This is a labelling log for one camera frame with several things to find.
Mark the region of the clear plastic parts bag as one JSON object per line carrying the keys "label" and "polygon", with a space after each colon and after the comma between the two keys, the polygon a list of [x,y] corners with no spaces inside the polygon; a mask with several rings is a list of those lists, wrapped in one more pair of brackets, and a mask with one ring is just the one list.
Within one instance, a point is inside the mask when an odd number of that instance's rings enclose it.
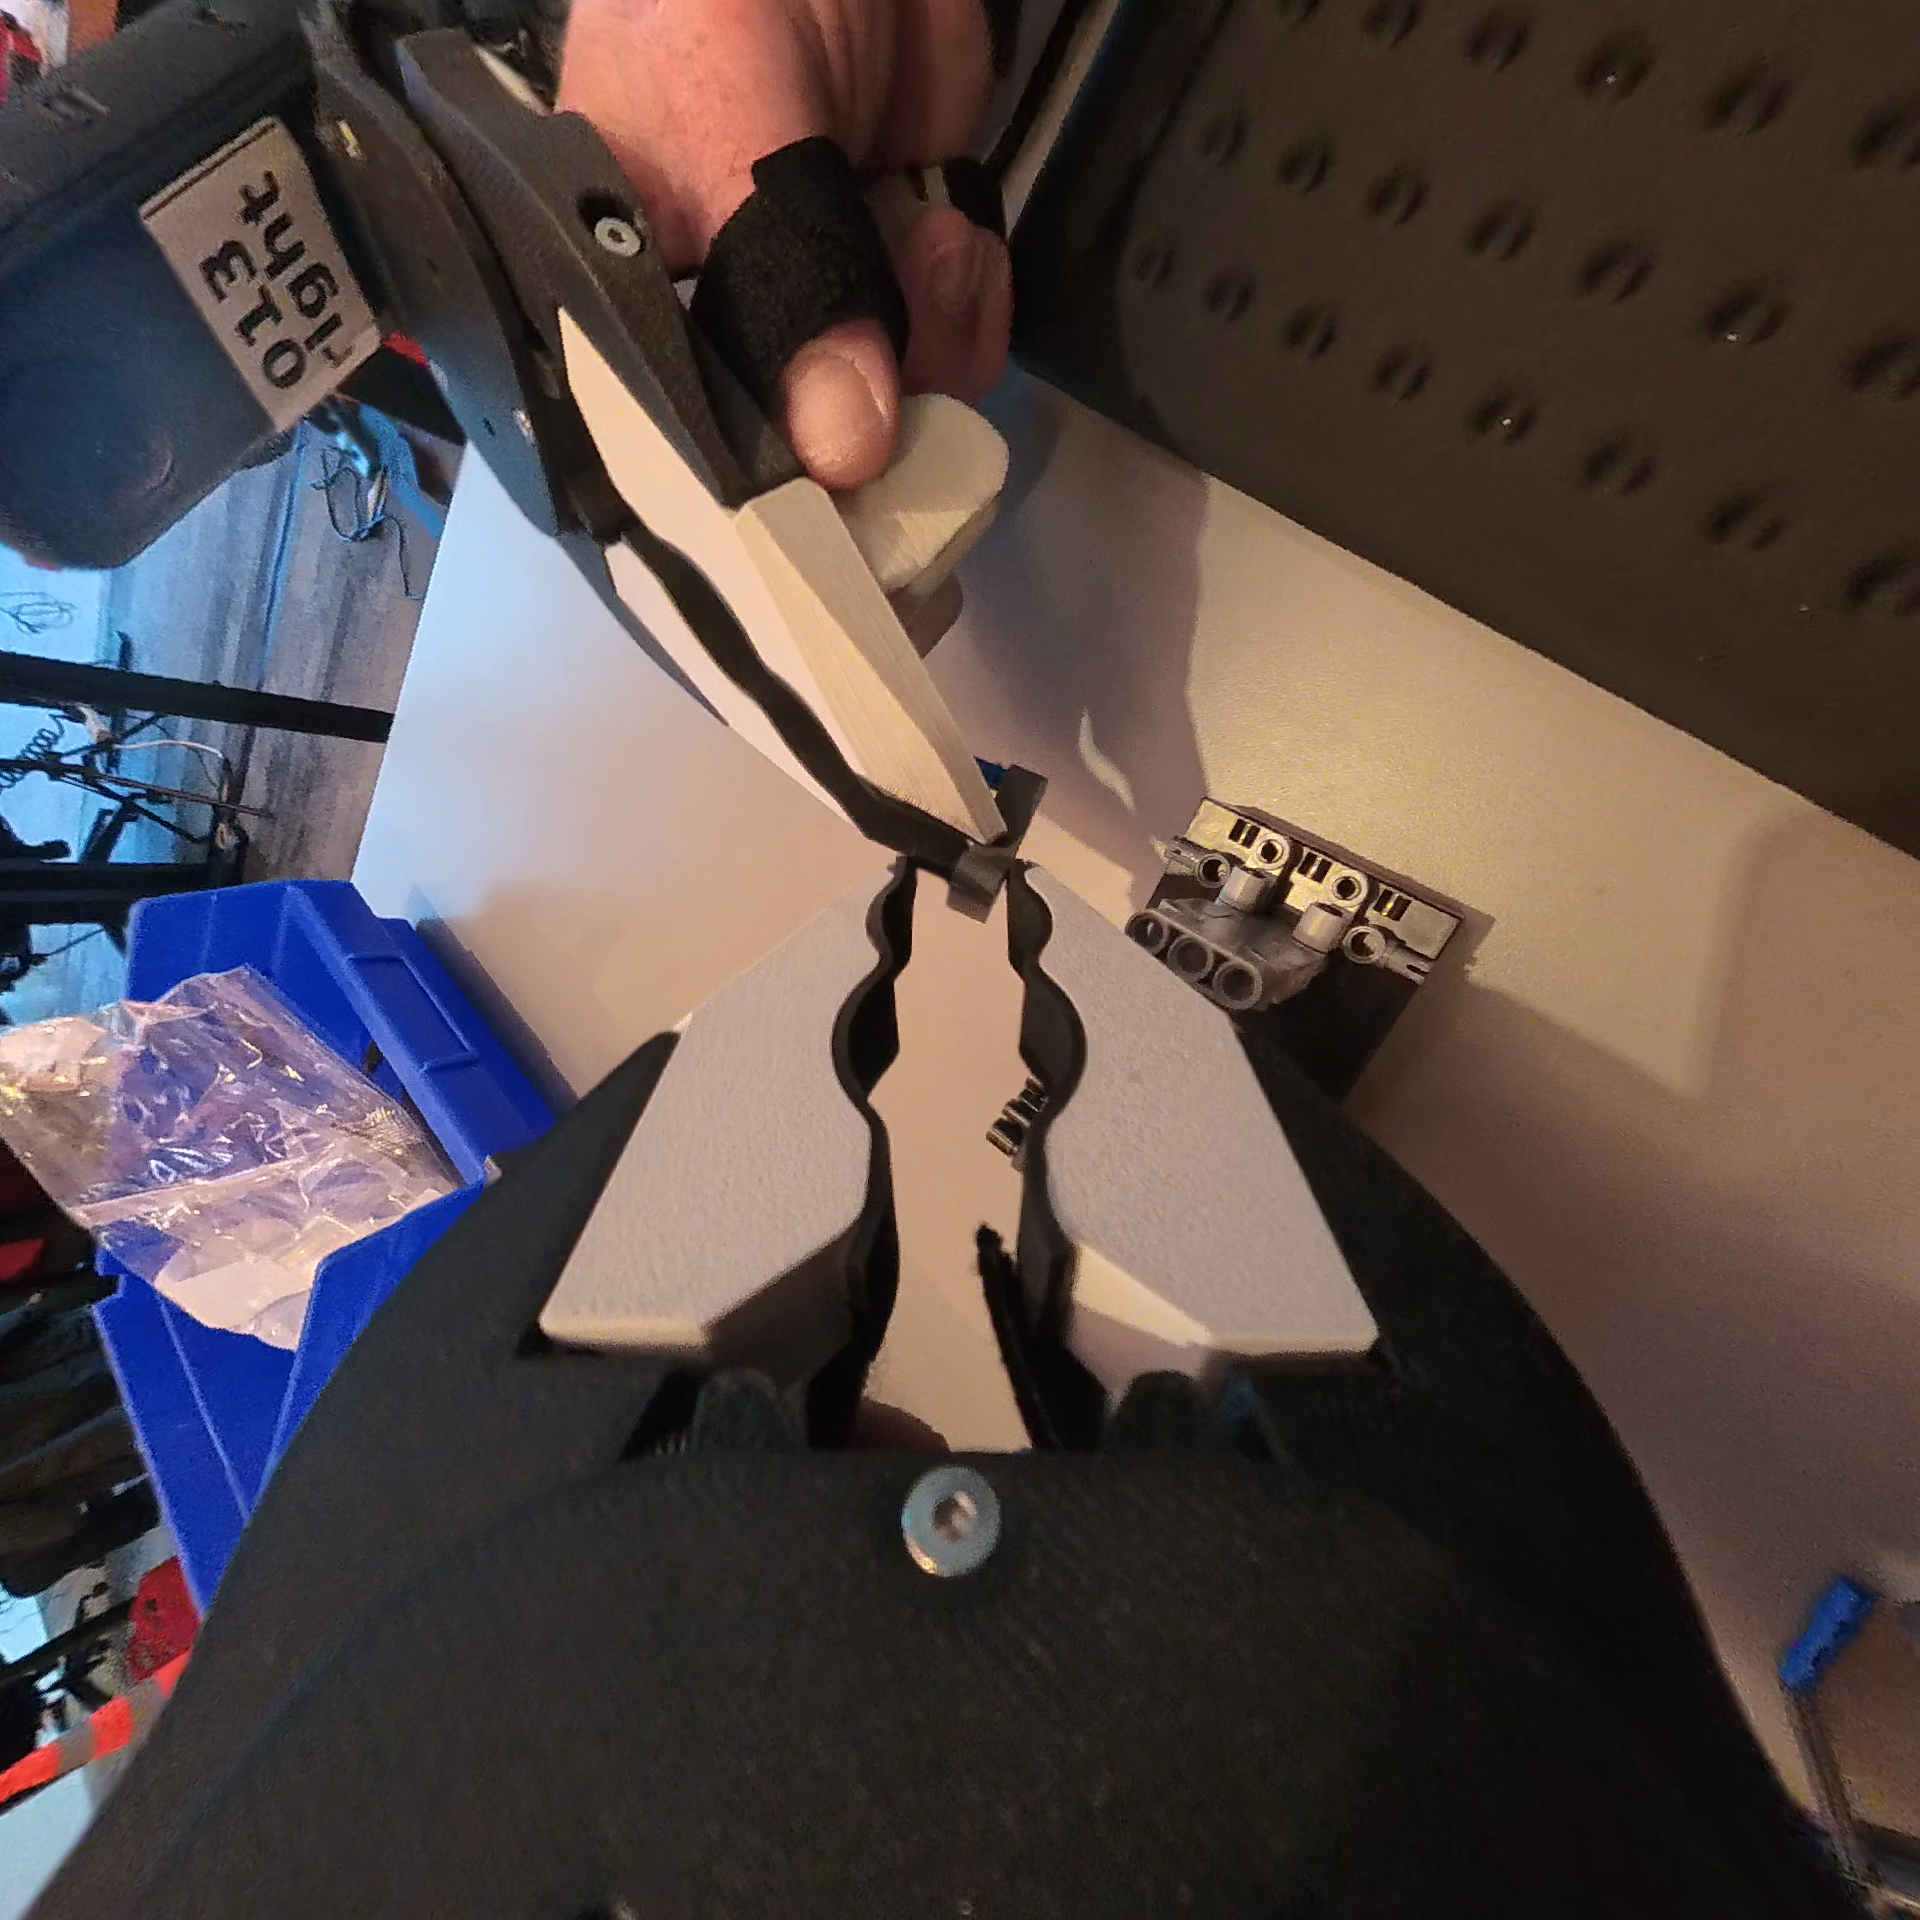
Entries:
{"label": "clear plastic parts bag", "polygon": [[100,1252],[285,1356],[328,1257],[459,1186],[420,1118],[252,965],[3,1029],[0,1136]]}

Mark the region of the blue storage bin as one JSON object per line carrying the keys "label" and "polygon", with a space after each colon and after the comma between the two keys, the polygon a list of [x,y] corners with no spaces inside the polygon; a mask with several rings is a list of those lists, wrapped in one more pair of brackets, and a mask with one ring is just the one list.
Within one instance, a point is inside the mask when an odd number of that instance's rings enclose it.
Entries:
{"label": "blue storage bin", "polygon": [[213,1330],[121,1260],[100,1260],[121,1289],[94,1324],[200,1604],[352,1341],[484,1196],[490,1168],[559,1118],[425,937],[376,919],[350,880],[263,880],[135,907],[130,999],[235,965],[258,971],[342,1055],[360,1066],[376,1052],[374,1082],[419,1111],[459,1184],[318,1267],[294,1351]]}

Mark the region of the pile of building pieces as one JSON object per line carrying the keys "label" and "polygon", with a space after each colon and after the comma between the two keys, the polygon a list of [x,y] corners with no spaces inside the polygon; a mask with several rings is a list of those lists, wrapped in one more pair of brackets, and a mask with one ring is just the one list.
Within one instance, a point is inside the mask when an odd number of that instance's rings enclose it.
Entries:
{"label": "pile of building pieces", "polygon": [[1918,1594],[1884,1599],[1860,1575],[1835,1575],[1802,1630],[1775,1653],[1775,1688],[1815,1797],[1815,1825],[1866,1915],[1920,1915],[1920,1839],[1908,1813],[1873,1812],[1835,1741],[1835,1681],[1873,1634],[1901,1634],[1918,1651]]}

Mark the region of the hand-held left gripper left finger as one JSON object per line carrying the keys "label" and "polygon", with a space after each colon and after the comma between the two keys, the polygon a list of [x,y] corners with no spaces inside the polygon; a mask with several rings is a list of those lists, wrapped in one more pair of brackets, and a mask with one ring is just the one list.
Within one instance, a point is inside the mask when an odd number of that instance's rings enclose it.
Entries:
{"label": "hand-held left gripper left finger", "polygon": [[541,1310],[559,1347],[750,1366],[852,1438],[899,1289],[875,1082],[919,872],[854,883],[681,1029]]}

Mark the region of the person's right hand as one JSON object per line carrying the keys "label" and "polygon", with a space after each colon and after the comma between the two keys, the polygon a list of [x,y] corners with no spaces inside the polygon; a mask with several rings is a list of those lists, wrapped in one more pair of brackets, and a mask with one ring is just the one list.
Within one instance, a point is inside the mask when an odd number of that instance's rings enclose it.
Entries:
{"label": "person's right hand", "polygon": [[995,94],[1000,4],[572,4],[561,110],[638,192],[673,278],[803,470],[873,483],[899,398],[976,401],[1011,350],[1011,255],[964,205],[894,195],[968,162]]}

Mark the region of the grey beam piece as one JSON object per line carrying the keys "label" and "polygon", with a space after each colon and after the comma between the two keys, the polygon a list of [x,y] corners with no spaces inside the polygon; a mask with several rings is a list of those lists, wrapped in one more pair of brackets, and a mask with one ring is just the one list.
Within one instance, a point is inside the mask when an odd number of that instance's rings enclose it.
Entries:
{"label": "grey beam piece", "polygon": [[1022,765],[995,765],[995,808],[1005,818],[1005,833],[989,844],[972,844],[964,862],[949,872],[949,894],[948,907],[972,923],[986,923],[1011,867],[1019,863],[1019,849],[1028,838],[1028,826],[1042,816],[1049,781]]}

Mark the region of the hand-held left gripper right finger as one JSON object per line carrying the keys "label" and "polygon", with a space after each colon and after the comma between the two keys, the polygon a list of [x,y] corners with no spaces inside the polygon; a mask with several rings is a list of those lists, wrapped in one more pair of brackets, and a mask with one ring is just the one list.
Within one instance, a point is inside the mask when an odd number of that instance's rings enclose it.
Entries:
{"label": "hand-held left gripper right finger", "polygon": [[1381,1326],[1238,1022],[1045,867],[1005,888],[1019,1062],[1049,1091],[1005,1252],[1028,1435],[1102,1435],[1146,1378],[1353,1364]]}

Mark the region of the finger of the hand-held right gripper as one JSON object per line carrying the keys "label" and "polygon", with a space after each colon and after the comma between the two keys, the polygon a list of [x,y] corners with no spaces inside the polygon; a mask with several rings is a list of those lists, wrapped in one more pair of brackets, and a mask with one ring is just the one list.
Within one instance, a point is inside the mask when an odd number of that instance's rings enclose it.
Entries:
{"label": "finger of the hand-held right gripper", "polygon": [[894,470],[831,495],[790,470],[724,495],[709,449],[727,453],[709,394],[691,381],[691,426],[631,345],[561,312],[564,381],[634,523],[681,549],[747,621],[759,654],[828,719],[854,776],[989,844],[1005,833],[976,750],[964,742],[913,635],[954,585],[958,556],[995,515],[1006,446],[972,406],[909,406]]}
{"label": "finger of the hand-held right gripper", "polygon": [[759,654],[747,621],[681,549],[631,523],[603,556],[623,618],[724,728],[875,849],[949,880],[964,872],[976,849],[968,833],[854,776],[828,719]]}

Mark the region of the grey beam and connector assembly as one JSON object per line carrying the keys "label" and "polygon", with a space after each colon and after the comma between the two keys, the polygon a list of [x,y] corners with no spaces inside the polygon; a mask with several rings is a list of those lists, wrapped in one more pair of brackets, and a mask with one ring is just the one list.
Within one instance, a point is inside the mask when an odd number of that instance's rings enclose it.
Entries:
{"label": "grey beam and connector assembly", "polygon": [[1125,937],[1230,1016],[1256,1016],[1306,997],[1338,957],[1384,965],[1398,953],[1363,923],[1366,900],[1363,872],[1269,833],[1234,850],[1181,838]]}

